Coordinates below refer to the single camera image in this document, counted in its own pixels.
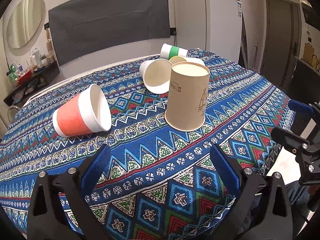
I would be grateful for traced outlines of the person's right hand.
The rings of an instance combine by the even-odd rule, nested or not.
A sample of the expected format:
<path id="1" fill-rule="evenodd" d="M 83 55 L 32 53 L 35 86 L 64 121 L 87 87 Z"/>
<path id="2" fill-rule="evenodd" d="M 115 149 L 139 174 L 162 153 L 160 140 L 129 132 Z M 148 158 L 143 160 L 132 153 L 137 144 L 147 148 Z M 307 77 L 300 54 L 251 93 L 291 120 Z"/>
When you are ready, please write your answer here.
<path id="1" fill-rule="evenodd" d="M 308 187 L 308 193 L 310 194 L 310 196 L 313 196 L 316 192 L 317 192 L 317 190 L 320 188 L 320 185 L 319 184 L 317 184 L 317 185 L 310 185 L 309 187 Z"/>

